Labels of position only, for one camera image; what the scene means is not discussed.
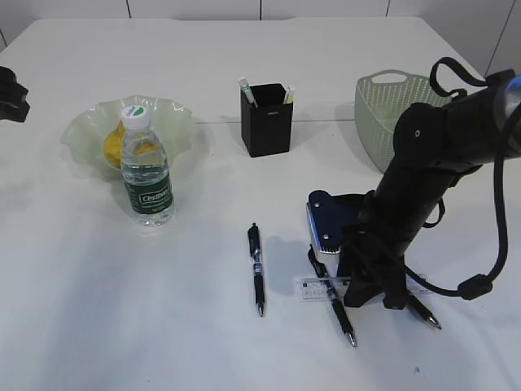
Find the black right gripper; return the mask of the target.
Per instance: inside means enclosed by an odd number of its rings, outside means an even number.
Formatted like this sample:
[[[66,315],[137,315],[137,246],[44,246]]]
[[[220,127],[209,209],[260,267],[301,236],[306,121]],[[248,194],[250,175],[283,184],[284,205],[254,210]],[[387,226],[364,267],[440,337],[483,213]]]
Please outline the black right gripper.
[[[360,308],[383,291],[385,308],[407,306],[405,251],[459,178],[453,170],[415,169],[393,161],[373,191],[335,197],[335,222],[342,234],[336,275],[351,278],[345,306]]]

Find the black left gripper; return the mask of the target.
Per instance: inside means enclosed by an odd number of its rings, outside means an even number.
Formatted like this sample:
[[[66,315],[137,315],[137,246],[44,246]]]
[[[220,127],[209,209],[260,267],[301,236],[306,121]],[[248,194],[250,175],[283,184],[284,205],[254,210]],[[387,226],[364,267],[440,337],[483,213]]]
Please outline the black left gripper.
[[[18,83],[15,73],[1,67],[1,119],[25,122],[30,105],[27,102],[28,89]]]

